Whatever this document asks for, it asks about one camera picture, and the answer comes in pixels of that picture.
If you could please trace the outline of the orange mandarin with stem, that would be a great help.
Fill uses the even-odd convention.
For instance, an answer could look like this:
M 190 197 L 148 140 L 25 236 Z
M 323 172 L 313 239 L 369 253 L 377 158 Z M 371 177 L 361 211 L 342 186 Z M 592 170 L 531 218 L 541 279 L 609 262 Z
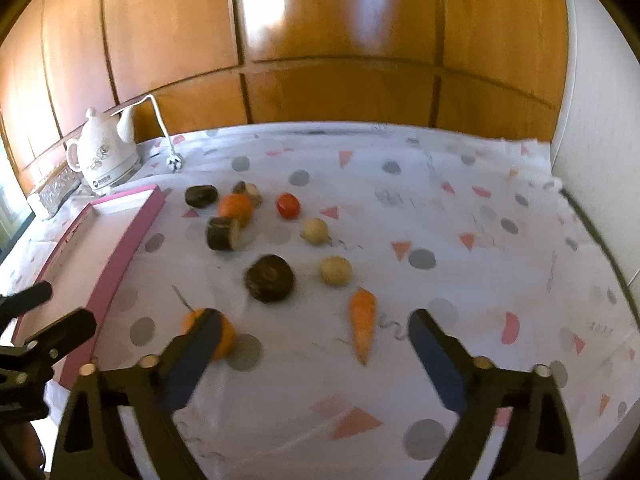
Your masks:
M 182 292 L 176 285 L 171 286 L 172 290 L 177 295 L 180 302 L 186 307 L 186 314 L 181 321 L 181 333 L 186 334 L 198 320 L 198 318 L 205 312 L 205 308 L 192 307 L 184 298 Z M 214 352 L 210 356 L 212 362 L 220 361 L 224 359 L 233 348 L 236 339 L 235 329 L 229 319 L 221 313 L 220 318 L 220 330 L 219 339 L 214 349 Z

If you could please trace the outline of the orange carrot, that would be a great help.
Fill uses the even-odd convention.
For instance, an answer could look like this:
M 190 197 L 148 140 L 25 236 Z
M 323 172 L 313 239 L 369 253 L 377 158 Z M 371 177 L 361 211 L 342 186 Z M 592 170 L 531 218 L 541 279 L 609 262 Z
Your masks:
M 378 300 L 368 290 L 358 288 L 349 301 L 352 348 L 362 366 L 367 366 L 374 341 Z

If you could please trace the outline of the red tomato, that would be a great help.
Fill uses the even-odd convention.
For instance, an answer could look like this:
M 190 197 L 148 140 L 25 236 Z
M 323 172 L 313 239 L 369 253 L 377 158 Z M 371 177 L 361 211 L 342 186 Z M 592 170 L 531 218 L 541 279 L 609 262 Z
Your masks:
M 299 200 L 291 193 L 283 193 L 276 200 L 276 206 L 280 217 L 285 220 L 297 219 L 300 215 Z

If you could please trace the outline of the pink white shallow box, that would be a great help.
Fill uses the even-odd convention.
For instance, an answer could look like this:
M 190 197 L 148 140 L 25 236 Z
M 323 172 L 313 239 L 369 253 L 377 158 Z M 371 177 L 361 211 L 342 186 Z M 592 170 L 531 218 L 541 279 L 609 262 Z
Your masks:
M 12 294 L 39 281 L 53 296 L 18 318 L 17 346 L 77 308 L 101 325 L 132 256 L 165 203 L 157 185 L 83 203 L 68 200 L 49 220 L 36 220 L 1 263 L 1 291 Z

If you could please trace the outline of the white ceramic electric kettle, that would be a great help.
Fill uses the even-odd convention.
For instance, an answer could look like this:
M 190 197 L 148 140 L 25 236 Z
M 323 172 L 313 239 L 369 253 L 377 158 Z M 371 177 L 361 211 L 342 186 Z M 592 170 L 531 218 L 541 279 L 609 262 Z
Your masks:
M 67 142 L 67 166 L 82 174 L 98 195 L 124 182 L 140 159 L 131 106 L 115 114 L 89 107 L 80 137 Z

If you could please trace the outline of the dark cut cylinder vegetable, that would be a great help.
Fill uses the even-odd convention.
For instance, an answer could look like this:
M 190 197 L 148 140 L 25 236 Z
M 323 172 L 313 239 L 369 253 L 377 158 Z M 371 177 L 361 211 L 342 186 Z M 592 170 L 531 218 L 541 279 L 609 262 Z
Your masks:
M 240 244 L 240 231 L 240 222 L 235 218 L 210 218 L 206 229 L 207 245 L 214 252 L 235 252 Z

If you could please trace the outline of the dark oval fruit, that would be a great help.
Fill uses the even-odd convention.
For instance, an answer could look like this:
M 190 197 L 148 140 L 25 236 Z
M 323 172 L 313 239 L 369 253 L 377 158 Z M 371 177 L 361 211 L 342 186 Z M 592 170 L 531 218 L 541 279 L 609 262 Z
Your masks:
M 184 201 L 192 208 L 204 209 L 218 200 L 218 190 L 213 185 L 193 185 L 184 192 Z

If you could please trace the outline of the large dark round fruit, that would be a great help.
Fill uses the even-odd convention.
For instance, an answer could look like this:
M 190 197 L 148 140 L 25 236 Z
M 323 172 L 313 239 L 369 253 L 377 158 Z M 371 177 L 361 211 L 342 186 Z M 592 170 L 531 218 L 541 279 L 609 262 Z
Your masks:
M 282 257 L 264 255 L 245 271 L 244 285 L 255 300 L 263 304 L 273 304 L 291 295 L 295 285 L 295 274 Z

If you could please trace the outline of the orange tangerine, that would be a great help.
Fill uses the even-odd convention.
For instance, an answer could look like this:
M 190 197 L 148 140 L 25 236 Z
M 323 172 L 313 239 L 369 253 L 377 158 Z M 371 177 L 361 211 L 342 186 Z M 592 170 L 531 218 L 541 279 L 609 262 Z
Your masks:
M 218 216 L 234 219 L 245 229 L 253 219 L 254 207 L 246 194 L 232 193 L 224 196 L 218 204 Z

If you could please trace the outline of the brown cut wedge piece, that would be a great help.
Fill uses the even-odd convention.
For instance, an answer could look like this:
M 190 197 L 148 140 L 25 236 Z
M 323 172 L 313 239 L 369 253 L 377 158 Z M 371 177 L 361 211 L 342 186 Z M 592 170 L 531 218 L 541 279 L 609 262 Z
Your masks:
M 246 181 L 238 181 L 232 188 L 234 194 L 245 195 L 254 208 L 259 207 L 262 204 L 262 193 L 258 190 L 258 187 L 254 183 Z

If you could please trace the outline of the beige round fruit near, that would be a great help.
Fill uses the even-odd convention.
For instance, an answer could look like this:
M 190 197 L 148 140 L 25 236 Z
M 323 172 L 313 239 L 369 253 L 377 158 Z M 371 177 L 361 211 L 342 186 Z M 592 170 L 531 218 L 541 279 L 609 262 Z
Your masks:
M 352 280 L 352 265 L 343 257 L 333 256 L 320 262 L 322 281 L 332 287 L 343 287 Z

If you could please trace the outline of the beige round fruit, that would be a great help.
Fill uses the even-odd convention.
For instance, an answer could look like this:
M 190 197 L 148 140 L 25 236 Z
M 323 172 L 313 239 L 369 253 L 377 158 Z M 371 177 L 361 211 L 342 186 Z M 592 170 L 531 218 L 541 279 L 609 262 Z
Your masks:
M 320 218 L 308 218 L 302 224 L 300 237 L 314 246 L 325 245 L 330 239 L 329 227 Z
M 333 256 L 320 262 L 322 281 L 332 287 L 343 287 L 352 280 L 352 265 L 343 257 Z

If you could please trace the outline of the white patterned tablecloth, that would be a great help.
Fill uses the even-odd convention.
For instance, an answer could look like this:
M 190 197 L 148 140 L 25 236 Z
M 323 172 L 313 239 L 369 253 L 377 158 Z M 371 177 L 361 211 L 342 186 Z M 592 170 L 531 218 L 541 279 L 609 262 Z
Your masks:
M 409 315 L 425 309 L 448 334 L 497 365 L 548 365 L 581 460 L 639 405 L 639 330 L 611 263 L 552 177 L 547 145 L 435 130 L 265 125 L 209 130 L 140 145 L 132 186 L 165 203 L 107 313 L 96 360 L 129 365 L 180 330 L 186 307 L 213 307 L 239 338 L 209 365 L 175 417 L 209 479 L 414 479 L 456 422 L 411 350 Z M 214 252 L 207 223 L 238 181 L 262 204 L 235 252 Z M 193 185 L 218 200 L 196 209 Z M 276 200 L 297 197 L 285 220 Z M 330 239 L 314 246 L 303 222 Z M 283 301 L 248 293 L 245 271 L 282 257 L 295 274 Z M 339 256 L 352 280 L 327 285 Z M 352 348 L 349 301 L 378 300 L 367 366 Z

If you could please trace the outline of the beige round fruit far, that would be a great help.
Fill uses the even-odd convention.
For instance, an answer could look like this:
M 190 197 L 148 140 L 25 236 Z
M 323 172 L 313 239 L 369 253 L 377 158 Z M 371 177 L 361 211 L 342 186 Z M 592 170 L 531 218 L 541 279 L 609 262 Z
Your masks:
M 314 246 L 325 245 L 330 239 L 329 227 L 320 218 L 308 218 L 302 224 L 300 237 Z

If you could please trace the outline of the wooden panel cabinet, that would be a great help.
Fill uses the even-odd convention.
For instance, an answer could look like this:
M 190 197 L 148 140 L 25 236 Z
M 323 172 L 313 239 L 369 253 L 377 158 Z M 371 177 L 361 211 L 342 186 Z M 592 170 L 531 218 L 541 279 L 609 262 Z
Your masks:
M 549 141 L 565 0 L 14 0 L 1 142 L 24 191 L 87 108 L 152 94 L 174 136 L 263 122 L 388 122 Z

